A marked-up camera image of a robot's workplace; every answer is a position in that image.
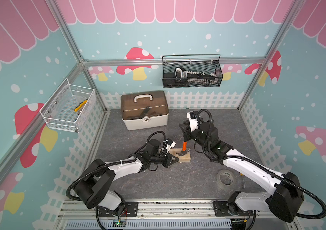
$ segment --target cable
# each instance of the cable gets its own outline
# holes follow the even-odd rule
[[[253,212],[254,212],[253,220],[252,220],[251,224],[249,225],[249,227],[245,230],[250,230],[254,226],[255,218],[256,218],[256,210],[253,210]]]
[[[85,175],[81,175],[79,178],[77,178],[66,190],[66,196],[71,199],[71,200],[78,200],[78,201],[82,201],[79,197],[77,196],[73,196],[70,194],[71,190],[78,184],[78,182],[80,182],[81,180],[83,180],[84,178],[91,176],[99,171],[101,171],[102,169],[108,168],[110,166],[113,165],[117,165],[117,164],[127,164],[127,163],[132,163],[135,162],[136,158],[132,159],[132,160],[125,160],[125,161],[117,161],[117,162],[112,162],[109,164],[104,164],[102,166],[99,166],[98,168],[94,169],[91,172],[86,173]]]
[[[96,222],[98,222],[99,227],[102,230],[106,230],[106,228],[104,228],[103,225],[100,222],[100,219],[99,219],[99,208],[98,208],[98,206],[95,207],[95,217],[96,217]]]

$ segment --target black wire mesh basket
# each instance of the black wire mesh basket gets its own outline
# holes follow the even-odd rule
[[[219,87],[223,79],[220,57],[220,54],[163,56],[163,88]]]

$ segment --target white picket fence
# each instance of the white picket fence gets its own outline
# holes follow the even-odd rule
[[[259,109],[256,109],[253,98],[246,101],[241,114],[262,162],[268,168],[282,173],[290,171],[292,166],[286,165],[286,156],[279,153],[280,146],[275,145],[276,138],[271,137],[271,130],[267,129],[267,122],[263,122],[263,116],[259,115]]]
[[[117,92],[115,94],[108,93],[107,95],[100,93],[103,102],[107,108],[121,108],[121,96]],[[171,94],[166,93],[167,103],[169,108],[237,108],[240,104],[244,92],[237,94],[234,92],[230,94],[229,92],[222,94],[219,92],[215,94],[212,92],[208,94],[204,92],[200,94],[197,92],[193,94],[192,92],[185,94],[184,92],[178,94],[175,92]]]
[[[54,190],[48,192],[47,204],[40,207],[42,211],[40,219],[32,223],[35,230],[51,230],[54,228],[55,220],[61,211],[63,202],[67,199],[66,190],[83,171],[83,164],[92,147],[102,117],[103,110],[99,103],[96,103],[82,130],[78,133],[78,138],[73,140],[73,148],[69,148],[70,155],[65,157],[65,166],[59,168],[60,176],[54,179],[55,187]]]

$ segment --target toolbox handle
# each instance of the toolbox handle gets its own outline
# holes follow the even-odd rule
[[[134,101],[134,102],[138,102],[138,99],[139,99],[139,98],[150,98],[150,100],[152,100],[152,99],[153,99],[153,96],[150,95],[150,94],[138,95],[138,96],[136,96],[136,97],[133,99],[133,101]]]

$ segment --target tape roll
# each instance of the tape roll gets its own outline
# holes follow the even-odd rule
[[[221,181],[221,175],[225,175],[226,177],[228,177],[231,183],[230,184],[223,183]],[[227,169],[222,169],[219,171],[219,173],[217,174],[217,185],[220,188],[231,188],[234,184],[235,184],[235,177],[231,171]]]

